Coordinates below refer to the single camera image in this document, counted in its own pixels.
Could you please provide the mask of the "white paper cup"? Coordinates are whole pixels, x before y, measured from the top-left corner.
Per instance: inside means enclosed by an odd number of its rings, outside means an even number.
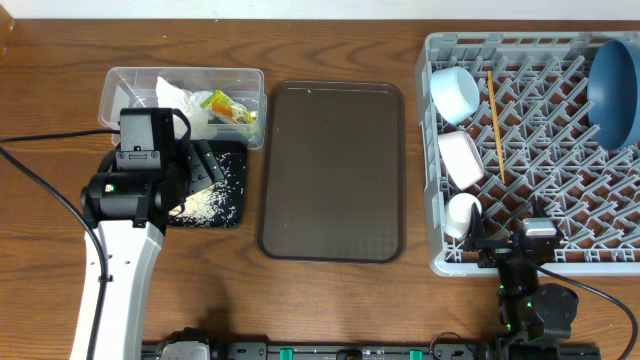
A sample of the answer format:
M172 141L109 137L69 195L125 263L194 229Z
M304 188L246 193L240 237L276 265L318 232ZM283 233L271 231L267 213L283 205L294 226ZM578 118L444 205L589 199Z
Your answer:
M482 212L479 199L469 193L454 195L445 206L444 232L452 238L464 238L472 218L472 206Z

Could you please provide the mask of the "white paper napkin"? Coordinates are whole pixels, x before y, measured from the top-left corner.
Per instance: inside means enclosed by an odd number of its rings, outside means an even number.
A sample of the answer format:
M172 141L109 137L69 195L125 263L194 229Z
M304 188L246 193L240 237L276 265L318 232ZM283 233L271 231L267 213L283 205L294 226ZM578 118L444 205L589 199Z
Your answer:
M192 140L211 140L218 134L215 126L209 123L212 113L202 107L212 95L211 91L191 92L170 84L162 77L157 78L158 106L180 110L189 120Z

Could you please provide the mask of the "green yellow snack wrapper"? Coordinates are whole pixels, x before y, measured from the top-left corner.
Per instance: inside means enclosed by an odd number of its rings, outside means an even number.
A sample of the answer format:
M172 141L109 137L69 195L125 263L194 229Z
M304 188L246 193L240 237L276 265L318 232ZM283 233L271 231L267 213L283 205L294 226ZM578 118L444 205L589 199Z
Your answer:
M221 90L216 90L206 98L201 107L227 124L249 125L255 122L254 115L243 104Z

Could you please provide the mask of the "white bowl with crumbs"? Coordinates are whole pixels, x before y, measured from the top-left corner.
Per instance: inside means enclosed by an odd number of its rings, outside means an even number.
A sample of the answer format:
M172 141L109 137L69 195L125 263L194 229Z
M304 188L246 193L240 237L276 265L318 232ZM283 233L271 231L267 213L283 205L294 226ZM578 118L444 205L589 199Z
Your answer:
M441 134L437 141L442 161L457 188L465 190L484 176L481 157L467 132Z

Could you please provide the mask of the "wooden chopstick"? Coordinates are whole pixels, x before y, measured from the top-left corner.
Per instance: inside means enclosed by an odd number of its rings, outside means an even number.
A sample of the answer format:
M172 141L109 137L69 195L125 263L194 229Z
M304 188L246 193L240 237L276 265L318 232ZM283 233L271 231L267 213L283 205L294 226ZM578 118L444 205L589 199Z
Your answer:
M500 179L502 184L505 185L506 179L505 179L504 159L502 154L500 124L499 124L497 105L496 105L495 88L493 83L493 72L491 70L487 71L487 88L489 92L489 103L490 103L490 109L491 109L491 115L492 115L492 125L494 130L494 138L495 138L496 154L498 157Z

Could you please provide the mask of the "blue round plate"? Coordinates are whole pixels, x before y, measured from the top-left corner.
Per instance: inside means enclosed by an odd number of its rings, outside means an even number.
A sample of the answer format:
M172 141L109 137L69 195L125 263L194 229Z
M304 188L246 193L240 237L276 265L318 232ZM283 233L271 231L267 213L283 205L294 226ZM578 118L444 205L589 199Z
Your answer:
M608 151L639 142L639 47L611 40L596 53L587 86L589 123L594 138Z

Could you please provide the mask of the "light blue bowl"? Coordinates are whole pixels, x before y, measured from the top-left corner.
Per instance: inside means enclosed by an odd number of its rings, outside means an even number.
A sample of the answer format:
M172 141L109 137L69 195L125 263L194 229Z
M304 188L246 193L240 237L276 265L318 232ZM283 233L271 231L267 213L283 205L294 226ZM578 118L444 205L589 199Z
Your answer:
M441 117L459 125L480 106L480 93L473 76L460 66L435 71L430 80L431 96Z

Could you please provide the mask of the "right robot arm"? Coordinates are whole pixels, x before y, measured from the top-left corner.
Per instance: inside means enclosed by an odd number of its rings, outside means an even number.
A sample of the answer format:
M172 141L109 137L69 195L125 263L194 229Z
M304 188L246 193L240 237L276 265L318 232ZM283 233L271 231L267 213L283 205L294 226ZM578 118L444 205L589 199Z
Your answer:
M480 268L498 271L499 320L507 327L506 334L480 345L478 359L559 359L560 343L571 337L577 294L556 283L542 285L538 276L563 233L540 211L534 213L508 240L491 240L478 207L471 207L464 249L479 255Z

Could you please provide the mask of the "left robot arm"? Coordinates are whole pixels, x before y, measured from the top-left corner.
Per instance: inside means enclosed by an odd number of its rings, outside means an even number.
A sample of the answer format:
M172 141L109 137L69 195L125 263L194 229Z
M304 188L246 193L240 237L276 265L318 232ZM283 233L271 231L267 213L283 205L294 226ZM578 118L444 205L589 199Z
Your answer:
M88 185L86 270L71 356L138 359L151 275L170 213L213 184L215 158L189 131L177 137L172 108L125 108L119 137Z

